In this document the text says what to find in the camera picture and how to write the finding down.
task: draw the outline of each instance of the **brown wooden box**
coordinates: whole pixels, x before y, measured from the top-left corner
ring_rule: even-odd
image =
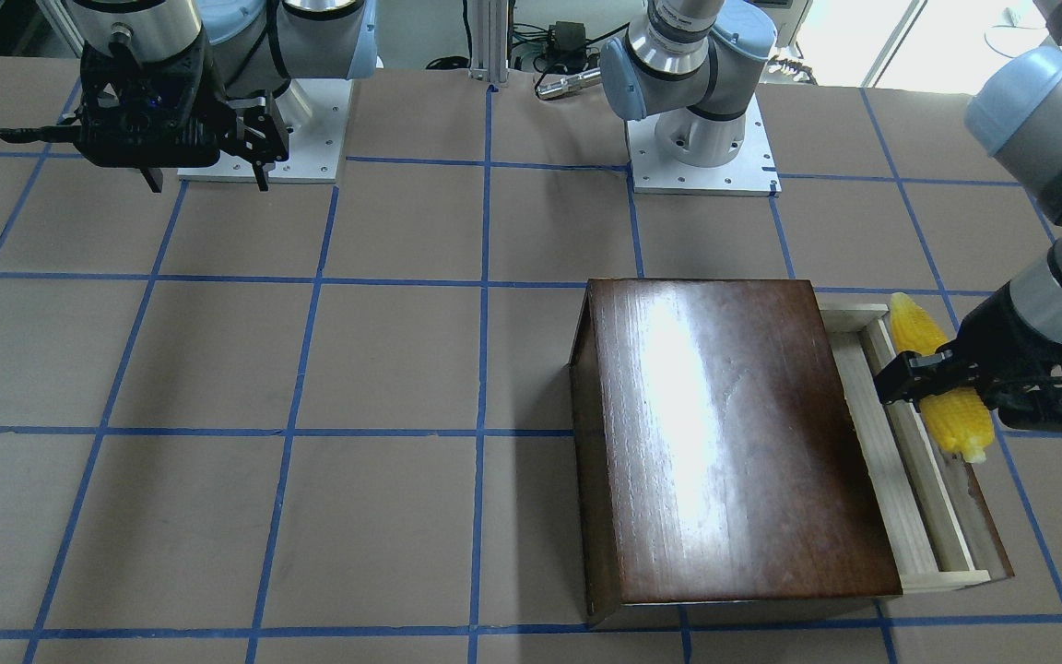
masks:
[[[817,618],[1012,575],[969,466],[877,403],[885,313],[819,311],[806,282],[589,282],[571,380],[590,626],[696,602]]]

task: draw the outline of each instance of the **grid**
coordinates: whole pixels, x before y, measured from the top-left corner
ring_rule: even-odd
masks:
[[[65,110],[75,100],[78,89],[73,88],[65,102]],[[450,167],[481,169],[483,172],[483,191],[481,192],[481,244],[480,253],[480,274],[476,280],[461,280],[461,278],[393,278],[393,277],[350,277],[350,276],[328,276],[325,269],[328,268],[328,255],[332,248],[332,235],[338,224],[338,207],[340,190],[332,188],[329,198],[329,206],[325,215],[325,227],[322,233],[321,249],[318,255],[318,265],[313,269],[312,276],[229,276],[228,274],[166,274],[164,273],[164,261],[168,249],[176,231],[176,224],[185,205],[186,198],[191,189],[190,185],[179,186],[177,197],[173,200],[173,207],[169,215],[169,220],[165,223],[165,231],[161,233],[160,242],[153,259],[149,273],[93,273],[93,272],[33,272],[33,270],[0,270],[0,278],[12,278],[19,282],[91,282],[91,283],[141,283],[143,286],[136,314],[132,319],[130,335],[119,358],[113,381],[109,384],[105,407],[102,409],[100,422],[96,426],[65,426],[65,425],[38,425],[27,422],[3,422],[0,423],[0,433],[14,432],[27,435],[63,435],[63,437],[91,437],[92,443],[89,446],[87,461],[81,473],[80,483],[76,486],[74,499],[72,500],[71,513],[67,516],[66,527],[63,538],[59,539],[59,549],[55,551],[54,564],[52,564],[50,576],[48,577],[46,592],[38,606],[38,613],[35,615],[34,626],[30,630],[0,630],[0,640],[23,640],[27,644],[22,661],[31,663],[37,657],[38,647],[44,642],[67,642],[67,640],[228,640],[228,642],[240,642],[244,644],[244,657],[247,663],[257,661],[257,653],[266,640],[301,640],[301,639],[352,639],[352,637],[459,637],[464,639],[466,648],[464,659],[468,663],[480,661],[480,640],[484,637],[497,637],[497,635],[515,634],[585,634],[584,626],[579,624],[545,624],[545,623],[519,623],[510,626],[491,626],[481,618],[481,579],[483,579],[483,542],[484,542],[484,486],[485,486],[485,449],[487,449],[487,438],[509,437],[515,440],[541,440],[541,438],[570,438],[571,430],[566,428],[494,428],[487,426],[487,375],[489,348],[491,336],[490,311],[493,307],[493,294],[496,291],[527,291],[527,290],[582,290],[583,280],[493,280],[491,278],[491,249],[493,248],[493,176],[494,173],[504,170],[534,170],[551,172],[578,172],[578,171],[601,171],[617,173],[624,181],[624,197],[628,211],[628,219],[624,223],[629,227],[632,237],[632,269],[636,276],[654,276],[648,274],[647,261],[644,256],[644,240],[639,227],[640,198],[635,198],[632,191],[632,172],[629,165],[552,165],[552,164],[531,164],[515,163],[515,160],[494,159],[494,101],[500,95],[497,88],[485,88],[485,121],[484,121],[484,155],[480,159],[445,159],[445,158],[418,158],[418,157],[381,157],[381,156],[360,156],[352,155],[346,157],[348,163],[359,164],[381,164],[381,165],[426,165],[426,167]],[[907,189],[908,185],[956,185],[973,186],[973,188],[1015,188],[1018,185],[1008,184],[990,180],[949,180],[929,177],[906,177],[901,175],[897,169],[896,159],[892,156],[892,149],[886,138],[884,127],[877,118],[876,108],[872,104],[869,95],[860,91],[860,98],[867,119],[876,136],[877,146],[886,159],[886,165],[890,170],[890,176],[871,175],[850,175],[850,173],[815,173],[815,172],[781,172],[781,177],[792,181],[810,182],[877,182],[877,184],[894,185],[901,199],[904,211],[911,222],[911,231],[919,241],[924,260],[928,269],[928,274],[932,278],[931,287],[884,287],[884,286],[818,286],[815,290],[823,295],[846,294],[846,295],[873,295],[880,297],[894,290],[907,291],[914,295],[924,297],[939,297],[943,303],[949,321],[956,327],[958,320],[958,308],[955,306],[954,297],[984,297],[989,294],[987,290],[956,290],[949,289],[943,277],[943,269],[940,268],[930,242],[926,238],[926,231],[915,211],[912,197]],[[38,176],[47,163],[53,159],[80,159],[80,156],[62,154],[52,151],[51,147],[46,147],[40,152],[14,152],[0,151],[0,159],[29,159],[34,165],[27,178],[21,192],[17,197],[16,203],[11,214],[3,223],[3,231],[0,233],[0,253],[18,216],[24,210],[27,201],[37,184]],[[783,214],[780,210],[780,199],[770,198],[767,201],[768,210],[772,217],[772,232],[778,239],[781,259],[784,262],[785,276],[798,277],[798,261],[791,250],[791,239],[787,233],[786,223],[783,222]],[[1045,233],[1049,241],[1055,241],[1055,234],[1042,214],[1035,211],[1035,220],[1042,232]],[[130,369],[131,358],[134,357],[139,335],[143,328],[143,321],[147,319],[148,310],[151,307],[151,300],[155,294],[156,287],[161,283],[264,283],[264,285],[292,285],[298,287],[309,286],[308,307],[306,319],[304,320],[303,335],[301,335],[299,353],[296,358],[296,380],[291,390],[290,405],[288,405],[288,416],[284,426],[274,428],[224,428],[224,426],[121,426],[110,424],[118,396],[122,391],[122,384],[125,381],[126,371]],[[478,392],[475,426],[473,428],[436,428],[436,429],[414,429],[414,428],[307,428],[298,425],[299,412],[303,408],[304,388],[306,388],[308,362],[311,360],[311,345],[315,336],[315,324],[320,312],[322,293],[329,287],[338,286],[380,286],[380,287],[410,287],[410,289],[465,289],[476,290],[478,300],[478,337],[477,350],[478,361]],[[1062,576],[1055,562],[1048,540],[1044,530],[1040,527],[1040,518],[1037,510],[1033,509],[1031,499],[1024,487],[1024,479],[1016,466],[1015,455],[1011,450],[1011,440],[1028,440],[1028,438],[1059,438],[1058,435],[1049,433],[1027,433],[1010,432],[1007,435],[998,429],[999,448],[1003,449],[1003,459],[1009,472],[1009,478],[1016,491],[1016,496],[1024,508],[1025,518],[1027,518],[1029,529],[1042,559],[1044,559],[1045,572],[1048,573],[1055,591],[1059,596],[1059,603],[1062,608]],[[250,438],[273,438],[282,441],[281,455],[279,455],[279,471],[277,475],[276,488],[274,491],[273,508],[269,521],[269,538],[262,554],[260,564],[260,577],[258,577],[256,600],[253,610],[252,622],[247,626],[229,626],[222,629],[147,629],[147,627],[110,627],[110,629],[56,629],[47,625],[56,591],[62,581],[65,563],[67,563],[68,551],[72,546],[73,538],[81,520],[81,509],[83,509],[89,487],[92,483],[98,458],[101,455],[102,443],[106,437],[250,437]],[[279,530],[282,526],[282,511],[286,506],[287,488],[290,486],[291,458],[294,454],[295,442],[307,440],[307,438],[467,438],[473,441],[473,466],[472,482],[472,542],[469,542],[469,567],[468,567],[468,620],[463,624],[447,624],[447,626],[266,626],[266,606],[269,602],[270,584],[273,579],[274,562],[277,550]],[[805,634],[807,632],[830,632],[846,630],[877,630],[883,644],[883,656],[891,663],[902,660],[902,653],[897,652],[896,635],[897,630],[913,629],[913,627],[928,627],[928,629],[941,629],[941,627],[969,627],[969,626],[1061,626],[1062,612],[1060,613],[1015,613],[1015,614],[924,614],[924,615],[890,615],[888,606],[883,602],[874,602],[873,617],[858,618],[832,618],[812,624],[764,624],[763,626],[705,626],[697,624],[690,617],[695,608],[679,608],[678,624],[667,629],[627,629],[620,633],[662,633],[673,634],[678,640],[673,656],[683,661],[702,661],[701,657],[709,657],[708,651],[700,656],[700,648],[703,644],[714,642],[703,642],[703,634],[731,634],[731,633],[761,633],[761,632],[795,632]]]

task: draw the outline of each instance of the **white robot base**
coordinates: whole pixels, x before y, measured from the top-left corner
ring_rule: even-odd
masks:
[[[680,163],[663,150],[653,127],[661,116],[626,122],[633,168],[633,191],[637,193],[699,193],[714,197],[775,197],[781,180],[772,160],[768,132],[759,117],[756,97],[746,110],[747,136],[737,156],[721,167],[704,168]]]
[[[337,184],[342,163],[346,121],[350,117],[353,83],[343,80],[294,80],[299,95],[279,100],[290,133],[290,159],[270,170],[271,184]],[[220,154],[207,168],[181,168],[179,180],[204,182],[256,182],[253,167],[240,157]]]

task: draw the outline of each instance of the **corn cob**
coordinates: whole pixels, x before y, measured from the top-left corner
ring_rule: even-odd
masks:
[[[890,324],[896,353],[932,354],[948,339],[927,311],[904,293],[892,294]],[[960,454],[969,463],[986,461],[994,442],[994,424],[974,388],[957,388],[943,395],[920,399],[920,419],[932,441],[948,454]]]

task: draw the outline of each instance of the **metal connector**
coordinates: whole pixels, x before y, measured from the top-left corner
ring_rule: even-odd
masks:
[[[539,97],[541,100],[558,100],[558,98],[564,97],[565,95],[579,92],[581,89],[594,87],[594,85],[599,84],[601,84],[601,70],[599,70],[599,68],[595,68],[595,70],[587,70],[582,71],[581,73],[565,75],[564,79],[561,79],[555,83],[541,85],[534,89],[534,92],[535,97]]]

